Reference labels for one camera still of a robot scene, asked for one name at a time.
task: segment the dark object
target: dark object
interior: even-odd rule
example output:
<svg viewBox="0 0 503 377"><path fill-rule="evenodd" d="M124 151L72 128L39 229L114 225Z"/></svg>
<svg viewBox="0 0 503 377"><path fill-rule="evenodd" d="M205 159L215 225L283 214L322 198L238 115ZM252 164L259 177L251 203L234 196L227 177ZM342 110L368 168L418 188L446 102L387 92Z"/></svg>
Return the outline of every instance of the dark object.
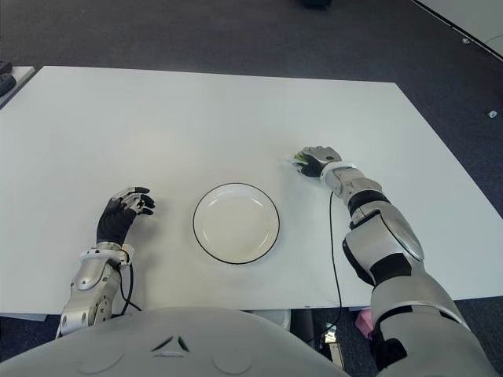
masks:
<svg viewBox="0 0 503 377"><path fill-rule="evenodd" d="M353 216L353 213L364 204L377 201L390 203L390 201L386 196L384 196L382 192L373 190L361 191L358 194L354 195L351 199L349 199L349 203L347 204L349 215Z"/></svg>
<svg viewBox="0 0 503 377"><path fill-rule="evenodd" d="M157 350L160 350L161 348L163 348L166 344L168 344L171 340L173 340L173 336L170 336L168 339L166 339L164 342L160 343L157 347L155 348L152 348L152 350L150 352L154 352L154 351L157 351Z"/></svg>
<svg viewBox="0 0 503 377"><path fill-rule="evenodd" d="M323 167L320 162L313 156L305 155L304 158L307 161L307 165L303 166L300 172L306 177L316 177L319 178Z"/></svg>
<svg viewBox="0 0 503 377"><path fill-rule="evenodd" d="M149 191L148 188L135 188L134 193L141 194L141 199L147 206L142 211L143 214L153 213L149 208L154 208L154 201L146 195ZM110 199L97 224L97 243L108 241L122 245L126 239L127 231L133 224L136 216L137 213L134 210L126 208L126 204L122 201L122 198Z"/></svg>
<svg viewBox="0 0 503 377"><path fill-rule="evenodd" d="M311 309L292 309L290 332L314 348L314 322Z"/></svg>
<svg viewBox="0 0 503 377"><path fill-rule="evenodd" d="M331 328L337 328L336 325L340 320L340 315L343 312L343 299L340 296L340 287L339 287L339 277L337 276L337 270L336 270L336 260L334 259L333 256L333 227L332 227L332 202L333 202L333 191L330 192L330 198L329 198L329 224L330 224L330 252L332 254L332 267L333 267L333 275L336 277L336 286L337 286L337 297L339 298L339 310L337 311L337 317L336 319L332 322L330 326L325 328L320 334L317 336L313 337L312 339L308 340L306 343L311 346L311 342L313 342L316 338L320 338L324 333L326 333L328 330Z"/></svg>
<svg viewBox="0 0 503 377"><path fill-rule="evenodd" d="M398 308L394 308L391 310L388 310L385 314L380 316L377 319L377 323L380 324L384 320L388 319L389 317L396 316L397 314L402 314L402 313L411 313L412 312L412 306L411 305L405 305L405 306L399 306Z"/></svg>
<svg viewBox="0 0 503 377"><path fill-rule="evenodd" d="M343 251L344 255L346 255L347 261L351 265L351 267L354 268L354 271L356 272L356 275L365 281L367 284L374 285L374 281L372 280L372 277L360 266L360 264L356 261L356 258L353 256L353 253L351 253L351 250L347 246L346 239L343 241Z"/></svg>
<svg viewBox="0 0 503 377"><path fill-rule="evenodd" d="M133 295L133 284L134 284L133 265L132 264L129 265L129 291L127 292L127 297L124 296L123 275L122 273L120 273L120 269L118 269L118 271L120 275L120 295L123 296L124 300L124 306L123 309L120 311L120 316L124 315L129 305L133 306L137 311L141 312L140 307L131 301L131 296Z"/></svg>
<svg viewBox="0 0 503 377"><path fill-rule="evenodd" d="M447 314L447 313L440 312L440 316L441 316L441 317L444 317L444 318L446 318L446 319L448 319L448 320L453 320L454 322L457 322L454 318L452 318L452 317L451 317L449 314Z"/></svg>
<svg viewBox="0 0 503 377"><path fill-rule="evenodd" d="M181 336L178 337L178 344L180 345L180 347L182 348L182 350L184 350L186 352L190 352L189 351L189 347L187 347L187 345L185 344L185 342L183 341L183 339L182 339Z"/></svg>
<svg viewBox="0 0 503 377"><path fill-rule="evenodd" d="M403 254L390 254L370 267L376 280L376 287L382 282L397 276L410 276L412 267Z"/></svg>
<svg viewBox="0 0 503 377"><path fill-rule="evenodd" d="M7 60L0 60L0 75L13 71L13 64Z"/></svg>
<svg viewBox="0 0 503 377"><path fill-rule="evenodd" d="M307 7L321 8L332 4L332 0L302 0L302 3Z"/></svg>
<svg viewBox="0 0 503 377"><path fill-rule="evenodd" d="M10 73L0 75L0 97L16 86L16 79Z"/></svg>
<svg viewBox="0 0 503 377"><path fill-rule="evenodd" d="M376 216L380 216L380 212L373 212L371 213L369 216L367 216L366 218L364 218L363 220L361 220L357 225L355 225L353 222L350 222L349 223L349 228L351 230L353 229L356 229L357 227L359 227L360 225L363 225L365 224L366 222L372 220L373 218L375 218Z"/></svg>
<svg viewBox="0 0 503 377"><path fill-rule="evenodd" d="M379 371L407 357L407 351L403 347L403 344L395 338L384 340L380 328L373 331L372 341L370 342L370 352Z"/></svg>

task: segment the white desk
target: white desk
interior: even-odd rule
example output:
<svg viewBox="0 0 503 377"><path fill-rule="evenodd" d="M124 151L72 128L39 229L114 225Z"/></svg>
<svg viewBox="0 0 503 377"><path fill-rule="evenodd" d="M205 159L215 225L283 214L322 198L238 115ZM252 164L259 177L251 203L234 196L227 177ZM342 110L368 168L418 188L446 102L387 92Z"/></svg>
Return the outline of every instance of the white desk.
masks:
<svg viewBox="0 0 503 377"><path fill-rule="evenodd" d="M0 112L0 312L59 313L103 206L127 185L157 202L127 239L138 305L335 306L329 191L282 162L305 145L331 145L382 184L453 298L503 294L503 221L393 83L46 67ZM236 181L281 218L248 265L214 260L191 228L200 197ZM370 287L339 247L348 222L334 203L343 304L366 306Z"/></svg>

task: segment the black joint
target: black joint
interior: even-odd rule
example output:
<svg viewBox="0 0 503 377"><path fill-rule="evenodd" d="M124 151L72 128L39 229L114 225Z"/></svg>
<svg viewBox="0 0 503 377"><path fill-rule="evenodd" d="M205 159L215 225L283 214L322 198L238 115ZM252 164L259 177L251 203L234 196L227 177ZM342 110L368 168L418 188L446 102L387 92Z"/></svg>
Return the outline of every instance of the black joint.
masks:
<svg viewBox="0 0 503 377"><path fill-rule="evenodd" d="M448 320L453 320L454 322L457 322L457 320L455 320L454 318L452 318L452 316L450 316L449 314L443 312L443 311L440 311L440 316L443 317L443 318L447 318Z"/></svg>
<svg viewBox="0 0 503 377"><path fill-rule="evenodd" d="M380 212L378 210L376 210L376 211L372 212L371 214L367 214L366 217L363 218L363 220L361 220L358 224L350 222L349 223L349 229L351 229L351 230L356 229L360 225L365 224L367 221L372 220L375 216L377 216L379 214L380 214Z"/></svg>
<svg viewBox="0 0 503 377"><path fill-rule="evenodd" d="M384 320L387 320L389 317L396 316L397 314L411 313L411 312L412 312L411 305L399 306L398 308L388 310L385 314L380 316L379 319L377 320L377 323L380 324Z"/></svg>
<svg viewBox="0 0 503 377"><path fill-rule="evenodd" d="M370 267L376 286L397 276L410 276L412 267L403 254L390 254Z"/></svg>
<svg viewBox="0 0 503 377"><path fill-rule="evenodd" d="M356 261L356 258L353 256L353 253L351 253L351 250L347 246L347 242L345 239L343 241L343 251L344 251L344 254L346 255L347 260L353 266L354 271L356 272L358 277L360 279L362 279L363 281L365 281L367 284L370 284L373 286L374 282L372 280L372 277L370 277L370 275L358 264L358 262Z"/></svg>
<svg viewBox="0 0 503 377"><path fill-rule="evenodd" d="M376 329L372 331L371 336L370 353L379 371L407 357L407 351L398 339L390 338L384 340L380 326L377 326Z"/></svg>
<svg viewBox="0 0 503 377"><path fill-rule="evenodd" d="M382 192L374 191L374 190L365 190L361 191L358 194L355 194L349 199L349 203L347 204L347 209L349 210L350 216L353 216L353 213L361 206L371 202L387 202L390 201Z"/></svg>

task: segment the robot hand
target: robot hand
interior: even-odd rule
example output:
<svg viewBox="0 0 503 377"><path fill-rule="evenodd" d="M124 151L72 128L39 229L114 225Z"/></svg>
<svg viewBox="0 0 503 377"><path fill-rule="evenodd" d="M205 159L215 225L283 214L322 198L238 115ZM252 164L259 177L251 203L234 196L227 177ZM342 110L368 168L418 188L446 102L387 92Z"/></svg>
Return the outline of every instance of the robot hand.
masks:
<svg viewBox="0 0 503 377"><path fill-rule="evenodd" d="M330 147L305 147L293 159L301 174L316 178L329 163L341 161L339 153Z"/></svg>
<svg viewBox="0 0 503 377"><path fill-rule="evenodd" d="M96 243L112 242L120 246L139 214L153 214L154 201L148 188L128 187L115 194L109 201L97 224Z"/></svg>

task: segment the pink object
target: pink object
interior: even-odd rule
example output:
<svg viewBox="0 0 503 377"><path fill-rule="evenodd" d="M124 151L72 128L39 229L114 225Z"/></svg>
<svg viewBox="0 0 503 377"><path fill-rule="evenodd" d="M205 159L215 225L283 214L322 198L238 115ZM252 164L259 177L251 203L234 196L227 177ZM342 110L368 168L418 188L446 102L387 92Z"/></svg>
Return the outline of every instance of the pink object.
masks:
<svg viewBox="0 0 503 377"><path fill-rule="evenodd" d="M374 329L374 326L372 324L372 317L370 316L370 309L360 310L360 313L358 313L358 317L356 318L354 325L366 338L368 338L370 332Z"/></svg>

